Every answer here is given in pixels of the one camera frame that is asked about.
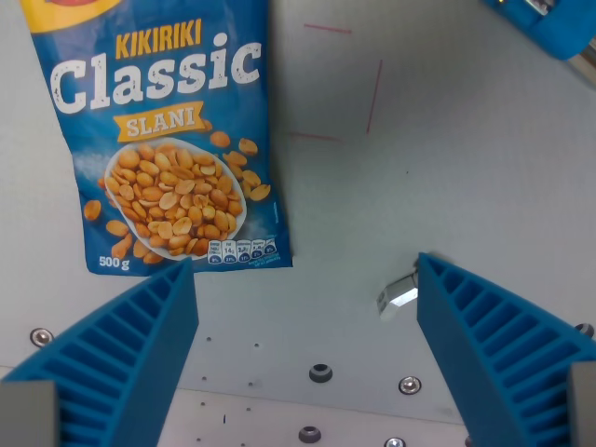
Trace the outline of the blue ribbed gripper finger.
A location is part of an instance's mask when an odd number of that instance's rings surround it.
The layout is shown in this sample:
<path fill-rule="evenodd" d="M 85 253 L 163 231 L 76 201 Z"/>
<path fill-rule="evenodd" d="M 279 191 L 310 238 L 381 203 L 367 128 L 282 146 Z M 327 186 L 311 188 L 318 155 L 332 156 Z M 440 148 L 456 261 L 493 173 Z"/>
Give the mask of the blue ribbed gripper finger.
<path fill-rule="evenodd" d="M 475 446 L 569 446 L 567 376 L 595 343 L 520 296 L 418 257 L 417 321 Z"/>
<path fill-rule="evenodd" d="M 79 320 L 3 380 L 55 386 L 62 446 L 155 446 L 197 327 L 192 265 L 176 263 Z"/>

